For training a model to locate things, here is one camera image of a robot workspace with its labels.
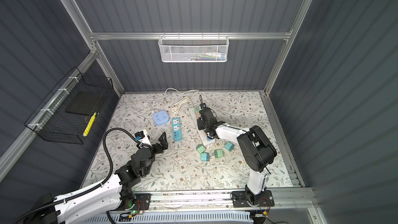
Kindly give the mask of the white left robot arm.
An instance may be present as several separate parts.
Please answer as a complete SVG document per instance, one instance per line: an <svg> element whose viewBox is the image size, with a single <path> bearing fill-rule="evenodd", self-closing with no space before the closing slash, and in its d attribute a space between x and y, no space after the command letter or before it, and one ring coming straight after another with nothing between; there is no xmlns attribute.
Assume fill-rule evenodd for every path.
<svg viewBox="0 0 398 224"><path fill-rule="evenodd" d="M110 169L102 181L71 193L52 196L45 194L33 205L30 211L19 216L14 222L24 224L76 224L101 213L119 208L129 211L138 203L133 186L150 173L155 156L168 149L166 133L162 133L156 144L151 144L146 130L132 135L120 129L137 144L137 152L117 170L106 146L102 144Z"/></svg>

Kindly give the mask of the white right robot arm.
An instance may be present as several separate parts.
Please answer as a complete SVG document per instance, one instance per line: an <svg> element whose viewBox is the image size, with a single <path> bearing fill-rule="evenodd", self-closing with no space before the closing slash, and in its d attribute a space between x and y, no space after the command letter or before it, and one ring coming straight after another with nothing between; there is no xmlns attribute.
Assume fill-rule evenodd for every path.
<svg viewBox="0 0 398 224"><path fill-rule="evenodd" d="M270 174L267 166L274 162L277 151L263 130L254 125L251 128L235 127L218 121L211 108L202 103L197 119L199 130L209 139L220 139L238 144L246 164L250 168L249 180L245 186L246 199L251 204L263 198L266 191L266 177Z"/></svg>

